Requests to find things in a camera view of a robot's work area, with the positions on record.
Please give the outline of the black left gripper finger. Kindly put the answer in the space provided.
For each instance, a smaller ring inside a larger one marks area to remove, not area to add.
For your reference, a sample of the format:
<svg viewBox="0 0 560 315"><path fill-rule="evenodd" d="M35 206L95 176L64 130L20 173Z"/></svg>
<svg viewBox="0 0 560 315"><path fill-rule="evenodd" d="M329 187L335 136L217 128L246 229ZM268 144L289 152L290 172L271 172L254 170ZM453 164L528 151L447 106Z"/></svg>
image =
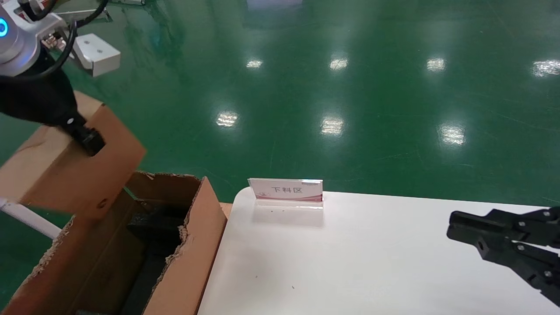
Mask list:
<svg viewBox="0 0 560 315"><path fill-rule="evenodd" d="M88 156L95 156L105 147L105 140L98 130L85 125L84 119L73 119L71 123L71 137Z"/></svg>

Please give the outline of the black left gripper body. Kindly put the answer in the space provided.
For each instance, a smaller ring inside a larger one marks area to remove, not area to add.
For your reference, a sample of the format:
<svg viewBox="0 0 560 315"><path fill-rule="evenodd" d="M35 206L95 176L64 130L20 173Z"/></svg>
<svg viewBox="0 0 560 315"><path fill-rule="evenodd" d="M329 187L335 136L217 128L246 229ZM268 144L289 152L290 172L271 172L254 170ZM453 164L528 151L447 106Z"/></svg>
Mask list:
<svg viewBox="0 0 560 315"><path fill-rule="evenodd" d="M70 80L57 69L37 80L2 83L1 113L30 122L62 127L68 133L84 133L87 122L78 112Z"/></svg>

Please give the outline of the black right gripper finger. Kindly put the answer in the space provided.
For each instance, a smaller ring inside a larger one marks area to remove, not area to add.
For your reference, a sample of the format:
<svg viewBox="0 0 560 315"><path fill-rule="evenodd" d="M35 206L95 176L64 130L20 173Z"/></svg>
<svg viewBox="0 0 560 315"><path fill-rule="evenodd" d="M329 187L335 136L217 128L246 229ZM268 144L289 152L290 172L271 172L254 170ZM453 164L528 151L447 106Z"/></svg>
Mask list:
<svg viewBox="0 0 560 315"><path fill-rule="evenodd" d="M482 259L511 269L530 287L560 306L558 254L507 238L479 238L476 248Z"/></svg>
<svg viewBox="0 0 560 315"><path fill-rule="evenodd" d="M480 237L497 237L530 245L559 248L558 206L515 214L492 209L485 216L454 211L449 218L447 237L475 245Z"/></svg>

